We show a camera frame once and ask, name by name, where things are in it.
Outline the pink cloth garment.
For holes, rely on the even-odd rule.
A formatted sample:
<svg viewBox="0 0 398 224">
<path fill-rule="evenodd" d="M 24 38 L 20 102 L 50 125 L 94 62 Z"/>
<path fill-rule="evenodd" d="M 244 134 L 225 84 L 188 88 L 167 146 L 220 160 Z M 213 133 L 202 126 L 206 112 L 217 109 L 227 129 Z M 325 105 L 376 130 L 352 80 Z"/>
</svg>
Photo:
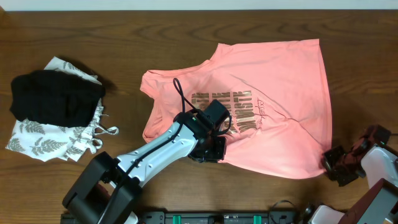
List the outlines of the pink cloth garment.
<svg viewBox="0 0 398 224">
<path fill-rule="evenodd" d="M 195 67 L 146 71 L 141 91 L 154 100 L 145 141 L 164 133 L 183 107 L 203 110 L 218 100 L 231 115 L 222 125 L 225 163 L 288 179 L 324 171 L 332 112 L 317 39 L 219 44 Z"/>
</svg>

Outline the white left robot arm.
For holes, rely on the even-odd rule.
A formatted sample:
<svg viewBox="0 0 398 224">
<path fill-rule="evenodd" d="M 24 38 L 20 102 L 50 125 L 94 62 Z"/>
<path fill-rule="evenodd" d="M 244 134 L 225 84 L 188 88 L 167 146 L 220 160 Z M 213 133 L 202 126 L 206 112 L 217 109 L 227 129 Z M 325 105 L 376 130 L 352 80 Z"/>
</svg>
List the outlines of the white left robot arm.
<svg viewBox="0 0 398 224">
<path fill-rule="evenodd" d="M 198 162 L 218 162 L 226 150 L 221 125 L 229 111 L 213 100 L 201 111 L 181 112 L 155 140 L 112 158 L 95 156 L 62 201 L 78 223 L 137 223 L 133 208 L 143 186 L 174 161 L 189 157 Z"/>
</svg>

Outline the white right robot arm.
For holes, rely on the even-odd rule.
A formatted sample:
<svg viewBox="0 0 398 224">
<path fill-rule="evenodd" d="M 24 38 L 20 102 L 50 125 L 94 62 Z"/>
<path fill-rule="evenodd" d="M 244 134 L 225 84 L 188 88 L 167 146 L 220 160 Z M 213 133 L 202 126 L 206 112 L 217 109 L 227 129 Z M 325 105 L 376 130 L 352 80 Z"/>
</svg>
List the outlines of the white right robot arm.
<svg viewBox="0 0 398 224">
<path fill-rule="evenodd" d="M 397 224 L 397 151 L 387 145 L 393 134 L 379 124 L 369 126 L 349 151 L 324 153 L 326 175 L 344 187 L 365 178 L 369 190 L 346 212 L 320 205 L 308 224 Z"/>
</svg>

